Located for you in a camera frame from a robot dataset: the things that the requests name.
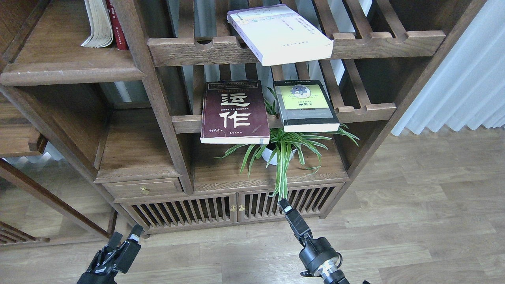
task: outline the stacked books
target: stacked books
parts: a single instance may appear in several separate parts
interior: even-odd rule
[[[84,0],[88,13],[91,34],[81,44],[85,48],[104,48],[116,39],[117,48],[127,50],[128,46],[111,0]]]
[[[207,82],[200,141],[207,144],[268,144],[270,129],[261,82]]]
[[[263,66],[330,58],[333,41],[284,4],[228,12]]]
[[[338,130],[340,123],[319,80],[274,81],[274,90],[284,131]]]

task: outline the dark red book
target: dark red book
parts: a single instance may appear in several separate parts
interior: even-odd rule
[[[202,143],[268,144],[267,111],[257,80],[207,82]]]
[[[112,0],[105,0],[107,3],[107,10],[109,10],[109,17],[111,18],[112,32],[114,33],[114,38],[116,39],[116,45],[118,46],[118,50],[127,51],[128,44],[126,43],[123,29],[121,28],[118,16],[116,15],[116,10],[114,9],[111,1]]]

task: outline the brass knob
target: brass knob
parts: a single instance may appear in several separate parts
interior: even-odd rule
[[[141,187],[140,189],[142,190],[142,194],[144,194],[144,195],[149,194],[149,190],[145,186]]]

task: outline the red book spine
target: red book spine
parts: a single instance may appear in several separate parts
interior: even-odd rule
[[[125,35],[123,33],[123,29],[121,28],[121,24],[119,24],[118,16],[116,15],[116,10],[111,3],[111,0],[105,0],[107,4],[107,10],[109,10],[109,17],[111,18],[112,23],[112,32],[114,33],[114,38],[116,39],[116,45],[118,46],[118,50],[127,51],[128,44],[126,43]]]

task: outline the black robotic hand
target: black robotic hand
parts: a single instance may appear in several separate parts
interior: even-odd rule
[[[114,232],[107,245],[98,251],[77,284],[116,284],[114,277],[118,272],[126,273],[140,250],[138,244],[144,229],[135,225],[130,236],[118,247],[122,234]]]
[[[303,217],[286,199],[280,200],[279,205],[286,214],[286,220],[295,237],[304,247],[299,257],[306,271],[301,272],[300,275],[321,277],[324,284],[349,284],[344,273],[339,269],[342,264],[342,255],[331,247],[326,238],[314,239]]]

